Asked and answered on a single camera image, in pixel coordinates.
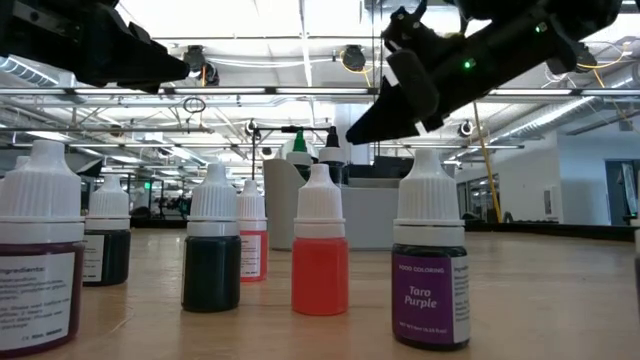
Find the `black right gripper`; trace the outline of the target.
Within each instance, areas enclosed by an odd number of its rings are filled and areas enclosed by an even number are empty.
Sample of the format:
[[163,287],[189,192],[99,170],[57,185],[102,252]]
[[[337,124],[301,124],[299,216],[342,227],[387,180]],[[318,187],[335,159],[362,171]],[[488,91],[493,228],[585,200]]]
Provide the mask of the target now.
[[397,79],[384,78],[374,104],[346,133],[353,145],[419,135],[442,118],[559,53],[564,4],[459,4],[464,20],[489,24],[467,36],[444,36],[421,22],[427,6],[401,7],[384,30],[387,62]]

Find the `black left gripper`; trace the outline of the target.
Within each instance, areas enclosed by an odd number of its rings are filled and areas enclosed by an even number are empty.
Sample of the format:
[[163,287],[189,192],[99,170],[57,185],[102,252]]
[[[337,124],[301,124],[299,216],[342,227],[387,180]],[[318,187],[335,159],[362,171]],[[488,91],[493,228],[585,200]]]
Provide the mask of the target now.
[[70,70],[64,50],[78,51],[83,27],[95,10],[115,11],[114,56],[99,70],[101,83],[157,93],[183,80],[189,66],[149,33],[122,16],[120,0],[0,0],[0,56],[34,60]]

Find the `large black food coloring bottle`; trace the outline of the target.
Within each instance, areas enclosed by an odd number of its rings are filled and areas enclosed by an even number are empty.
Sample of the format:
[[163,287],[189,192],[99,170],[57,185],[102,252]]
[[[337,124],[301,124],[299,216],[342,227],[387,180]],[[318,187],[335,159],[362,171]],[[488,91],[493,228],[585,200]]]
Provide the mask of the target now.
[[331,180],[338,187],[342,187],[347,162],[335,126],[329,128],[325,146],[319,150],[319,162],[328,166]]

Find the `grey plastic bin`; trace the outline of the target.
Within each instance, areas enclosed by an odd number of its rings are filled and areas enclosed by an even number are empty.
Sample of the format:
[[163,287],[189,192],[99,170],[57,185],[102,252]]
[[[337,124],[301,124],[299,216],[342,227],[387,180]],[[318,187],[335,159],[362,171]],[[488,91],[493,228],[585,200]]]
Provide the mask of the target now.
[[[306,184],[283,159],[263,163],[269,246],[288,251],[294,239],[298,191]],[[352,250],[388,250],[398,208],[398,178],[351,178],[341,188],[346,238]]]

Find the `large green food coloring bottle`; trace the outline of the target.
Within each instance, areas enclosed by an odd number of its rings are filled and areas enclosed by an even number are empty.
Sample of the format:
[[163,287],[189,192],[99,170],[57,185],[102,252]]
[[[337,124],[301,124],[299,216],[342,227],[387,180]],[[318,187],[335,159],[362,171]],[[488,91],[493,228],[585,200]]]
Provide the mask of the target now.
[[302,131],[296,133],[292,150],[286,154],[286,161],[293,165],[301,177],[307,181],[311,174],[313,158],[307,150]]

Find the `small orange food coloring bottle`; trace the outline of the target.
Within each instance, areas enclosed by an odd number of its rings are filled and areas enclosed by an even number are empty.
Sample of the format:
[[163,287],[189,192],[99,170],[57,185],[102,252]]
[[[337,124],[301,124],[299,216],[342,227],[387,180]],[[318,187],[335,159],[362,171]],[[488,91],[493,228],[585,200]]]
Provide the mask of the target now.
[[329,167],[311,166],[298,190],[292,242],[291,305],[312,316],[342,314],[349,306],[349,246],[341,190]]

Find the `small red food coloring bottle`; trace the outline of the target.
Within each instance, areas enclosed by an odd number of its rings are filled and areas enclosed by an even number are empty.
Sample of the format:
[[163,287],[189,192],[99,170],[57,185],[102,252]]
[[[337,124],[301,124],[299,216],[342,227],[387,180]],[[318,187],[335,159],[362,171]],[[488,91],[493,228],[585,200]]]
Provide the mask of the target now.
[[238,226],[241,238],[242,282],[259,282],[267,277],[268,231],[265,200],[255,180],[246,180],[238,200]]

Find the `small purple food coloring bottle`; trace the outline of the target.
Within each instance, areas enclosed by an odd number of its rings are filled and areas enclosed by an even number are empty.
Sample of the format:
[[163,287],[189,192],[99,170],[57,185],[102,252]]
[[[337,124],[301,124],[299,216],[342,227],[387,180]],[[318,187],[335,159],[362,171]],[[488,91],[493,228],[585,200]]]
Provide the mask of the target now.
[[456,183],[431,149],[399,183],[391,255],[392,331],[405,345],[452,351],[470,341],[464,222]]

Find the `small black food coloring bottle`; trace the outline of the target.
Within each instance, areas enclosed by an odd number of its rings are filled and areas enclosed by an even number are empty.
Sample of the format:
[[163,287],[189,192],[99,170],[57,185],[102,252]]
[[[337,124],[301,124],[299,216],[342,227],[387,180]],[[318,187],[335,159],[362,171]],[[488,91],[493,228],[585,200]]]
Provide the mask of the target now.
[[127,281],[131,248],[129,195],[117,175],[106,175],[89,198],[84,231],[84,286]]

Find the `small dark red coloring bottle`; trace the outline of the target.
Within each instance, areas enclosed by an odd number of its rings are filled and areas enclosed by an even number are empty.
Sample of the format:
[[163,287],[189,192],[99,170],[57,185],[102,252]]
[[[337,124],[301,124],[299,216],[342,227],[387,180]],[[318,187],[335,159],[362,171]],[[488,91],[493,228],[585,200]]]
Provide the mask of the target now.
[[51,350],[78,332],[81,179],[63,144],[33,143],[0,185],[0,359]]

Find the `small dark green coloring bottle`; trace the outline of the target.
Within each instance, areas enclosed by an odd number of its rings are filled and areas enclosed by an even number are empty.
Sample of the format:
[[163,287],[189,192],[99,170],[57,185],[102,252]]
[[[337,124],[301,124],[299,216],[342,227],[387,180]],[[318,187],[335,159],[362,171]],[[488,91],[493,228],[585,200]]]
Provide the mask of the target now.
[[190,312],[234,309],[240,299],[241,238],[236,189],[216,162],[193,190],[184,243],[182,308]]

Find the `black perforated computer case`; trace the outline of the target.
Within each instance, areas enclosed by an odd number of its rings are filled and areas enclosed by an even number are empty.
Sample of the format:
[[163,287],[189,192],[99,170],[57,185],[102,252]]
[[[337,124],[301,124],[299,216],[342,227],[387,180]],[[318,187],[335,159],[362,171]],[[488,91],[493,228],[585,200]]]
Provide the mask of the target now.
[[349,178],[404,178],[412,169],[412,157],[376,156],[372,165],[349,164]]

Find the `white cylindrical lamp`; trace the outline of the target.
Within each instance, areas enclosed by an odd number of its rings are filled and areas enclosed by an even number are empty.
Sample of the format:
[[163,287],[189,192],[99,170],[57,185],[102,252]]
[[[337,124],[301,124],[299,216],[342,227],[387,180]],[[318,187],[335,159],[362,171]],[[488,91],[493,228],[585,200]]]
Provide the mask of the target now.
[[[284,144],[282,144],[280,146],[280,148],[277,150],[275,157],[285,160],[287,154],[293,151],[294,142],[295,142],[295,140],[291,139],[291,140],[288,140],[287,142],[285,142]],[[314,163],[318,163],[319,162],[319,150],[320,150],[320,148],[317,147],[315,144],[313,144],[310,141],[305,141],[305,144],[306,144],[307,152],[310,154],[310,156],[312,158],[312,161]]]

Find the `black aluminium table frame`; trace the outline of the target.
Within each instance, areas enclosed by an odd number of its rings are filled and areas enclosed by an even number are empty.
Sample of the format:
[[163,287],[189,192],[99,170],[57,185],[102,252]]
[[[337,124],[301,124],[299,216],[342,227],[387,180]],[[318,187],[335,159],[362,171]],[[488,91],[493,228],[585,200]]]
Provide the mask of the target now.
[[[360,249],[382,249],[393,244],[393,224],[390,220],[348,222],[346,238]],[[400,233],[413,245],[460,246],[467,232],[525,233],[547,236],[632,242],[640,235],[640,225],[605,226],[571,225],[548,222],[513,222],[491,224],[471,221],[462,226],[410,226]]]

